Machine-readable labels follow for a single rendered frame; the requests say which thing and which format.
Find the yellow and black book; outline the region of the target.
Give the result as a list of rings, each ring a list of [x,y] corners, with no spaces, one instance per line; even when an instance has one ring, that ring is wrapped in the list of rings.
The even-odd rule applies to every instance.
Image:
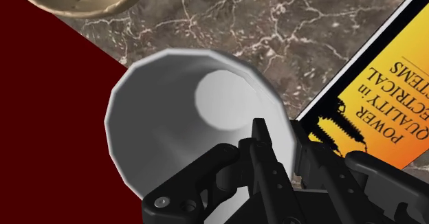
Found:
[[[404,0],[297,119],[341,157],[403,169],[429,150],[429,0]]]

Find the white cup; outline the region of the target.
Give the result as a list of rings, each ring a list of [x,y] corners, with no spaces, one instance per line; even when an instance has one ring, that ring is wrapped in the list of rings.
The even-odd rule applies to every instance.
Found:
[[[104,120],[109,154],[141,199],[217,144],[238,146],[265,121],[289,178],[296,138],[280,97],[251,64],[213,49],[165,49],[134,63],[113,88]],[[204,224],[224,223],[246,187]]]

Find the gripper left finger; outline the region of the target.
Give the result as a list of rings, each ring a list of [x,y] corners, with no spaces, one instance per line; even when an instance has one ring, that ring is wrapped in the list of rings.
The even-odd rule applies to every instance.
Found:
[[[303,212],[283,165],[277,161],[264,119],[238,146],[217,144],[142,200],[143,224],[204,224],[238,188],[249,199],[224,223],[303,224]]]

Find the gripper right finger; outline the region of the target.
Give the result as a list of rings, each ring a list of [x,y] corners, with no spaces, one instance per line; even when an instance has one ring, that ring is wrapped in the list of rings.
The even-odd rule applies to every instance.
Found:
[[[339,157],[291,125],[295,174],[303,188],[327,191],[342,224],[429,224],[429,183],[359,150]]]

